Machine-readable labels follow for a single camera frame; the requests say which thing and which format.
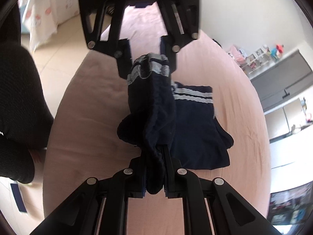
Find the bed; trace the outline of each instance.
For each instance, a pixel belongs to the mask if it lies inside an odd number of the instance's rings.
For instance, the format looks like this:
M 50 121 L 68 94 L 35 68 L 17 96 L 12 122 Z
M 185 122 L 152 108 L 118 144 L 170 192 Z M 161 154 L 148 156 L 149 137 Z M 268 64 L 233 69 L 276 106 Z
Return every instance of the bed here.
M 158 7 L 126 8 L 120 38 L 129 38 L 132 57 L 159 52 L 166 34 Z M 102 34 L 106 39 L 108 29 Z M 270 145 L 258 95 L 249 79 L 211 38 L 199 40 L 177 56 L 172 79 L 186 85 L 210 85 L 215 113 L 234 138 L 230 166 L 196 170 L 199 177 L 224 178 L 263 216 L 270 198 Z M 88 177 L 105 179 L 128 167 L 140 150 L 118 139 L 116 129 L 129 114 L 127 83 L 119 78 L 116 60 L 90 51 L 71 80 L 59 106 L 47 147 L 43 179 L 45 216 Z M 184 234 L 181 199 L 164 191 L 129 199 L 128 235 Z
M 57 32 L 57 27 L 79 14 L 78 0 L 19 0 L 22 33 L 30 33 L 31 51 Z

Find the toy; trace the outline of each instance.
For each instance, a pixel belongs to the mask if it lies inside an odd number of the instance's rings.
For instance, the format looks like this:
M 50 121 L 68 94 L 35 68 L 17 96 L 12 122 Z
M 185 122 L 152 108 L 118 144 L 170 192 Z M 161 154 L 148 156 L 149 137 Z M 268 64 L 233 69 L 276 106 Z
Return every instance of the toy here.
M 233 54 L 231 52 L 228 52 L 228 54 L 230 55 L 230 57 L 235 60 L 235 57 L 233 56 Z
M 270 58 L 270 56 L 271 56 L 271 51 L 270 51 L 270 48 L 265 44 L 264 46 L 263 46 L 264 48 L 265 48 L 265 50 L 266 50 L 266 54 L 267 54 L 267 56 Z
M 251 67 L 251 69 L 253 69 L 253 70 L 254 70 L 254 69 L 256 69 L 257 65 L 256 65 L 256 63 L 255 63 L 255 62 L 253 62 L 253 63 L 251 63 L 251 64 L 250 64 L 250 67 Z
M 282 57 L 282 54 L 284 52 L 284 45 L 276 45 L 275 48 L 272 49 L 271 51 L 271 57 L 277 61 L 279 58 Z
M 248 55 L 247 55 L 247 53 L 244 51 L 243 48 L 239 48 L 238 51 L 242 54 L 242 56 L 244 57 L 244 59 L 247 59 Z
M 242 53 L 240 53 L 240 51 L 238 51 L 238 49 L 232 45 L 230 47 L 230 51 L 228 54 L 232 54 L 232 58 L 239 64 L 244 64 L 246 62 L 246 59 L 245 57 L 242 55 Z

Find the white stripe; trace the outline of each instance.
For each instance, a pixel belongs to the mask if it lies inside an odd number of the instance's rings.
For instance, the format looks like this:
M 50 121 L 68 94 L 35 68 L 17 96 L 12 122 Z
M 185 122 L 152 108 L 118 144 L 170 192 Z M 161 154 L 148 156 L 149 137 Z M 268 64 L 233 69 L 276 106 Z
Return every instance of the white stripe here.
M 148 54 L 148 59 L 150 60 L 151 58 L 157 59 L 157 60 L 162 60 L 162 61 L 168 61 L 168 58 L 165 55 L 160 55 L 160 54 L 154 54 L 154 53 L 149 53 Z M 140 57 L 138 57 L 134 64 L 136 62 L 142 62 L 143 60 L 147 59 L 146 55 L 142 55 Z
M 191 90 L 188 88 L 176 88 L 174 93 L 187 94 L 187 95 L 192 95 L 192 96 L 201 96 L 201 97 L 212 97 L 213 96 L 213 93 L 202 93 L 202 92 Z
M 149 62 L 149 66 L 150 66 L 150 73 L 146 78 L 148 78 L 153 71 L 155 73 L 161 74 L 162 76 L 165 76 L 165 77 L 168 77 L 170 74 L 170 67 L 168 65 L 161 65 L 157 62 L 152 61 L 152 62 Z M 133 68 L 131 74 L 127 75 L 127 84 L 128 85 L 132 84 L 138 76 L 142 79 L 146 79 L 146 78 L 141 76 L 140 68 L 141 68 L 141 64 L 136 65 Z
M 194 96 L 186 96 L 186 95 L 174 95 L 174 99 L 180 99 L 180 100 L 193 100 L 193 101 L 198 101 L 198 102 L 203 102 L 203 103 L 213 103 L 212 99 L 203 99 L 200 97 L 194 97 Z

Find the cabinet door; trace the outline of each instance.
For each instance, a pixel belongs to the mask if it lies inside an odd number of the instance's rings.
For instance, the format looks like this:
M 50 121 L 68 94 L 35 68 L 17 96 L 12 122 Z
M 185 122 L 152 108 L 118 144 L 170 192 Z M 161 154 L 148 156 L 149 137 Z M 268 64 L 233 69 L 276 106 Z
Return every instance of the cabinet door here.
M 251 80 L 264 112 L 313 85 L 313 73 L 299 51 Z
M 303 112 L 303 107 L 299 98 L 285 105 L 284 111 L 290 130 L 293 125 L 302 126 L 306 124 L 306 115 Z
M 283 108 L 279 108 L 269 114 L 266 114 L 265 121 L 270 139 L 279 137 L 289 133 L 290 131 Z

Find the white wall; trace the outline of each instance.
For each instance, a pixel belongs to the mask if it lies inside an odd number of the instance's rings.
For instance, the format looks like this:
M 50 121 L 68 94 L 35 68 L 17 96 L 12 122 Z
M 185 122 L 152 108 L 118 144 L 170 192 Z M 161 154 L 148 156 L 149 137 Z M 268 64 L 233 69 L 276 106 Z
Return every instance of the white wall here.
M 294 0 L 292 1 L 294 3 L 294 6 L 297 10 L 297 13 L 302 24 L 305 41 L 311 48 L 313 48 L 313 28 L 309 23 L 308 19 L 306 18 L 305 14 L 303 13 L 303 11 L 301 10 L 301 8 L 298 6 L 298 4 Z
M 313 50 L 309 43 L 303 41 L 296 47 L 296 49 L 299 49 L 301 55 L 313 70 Z
M 271 193 L 313 181 L 313 126 L 270 144 Z
M 288 52 L 306 40 L 293 0 L 202 0 L 201 11 L 201 28 L 225 50 L 279 43 Z

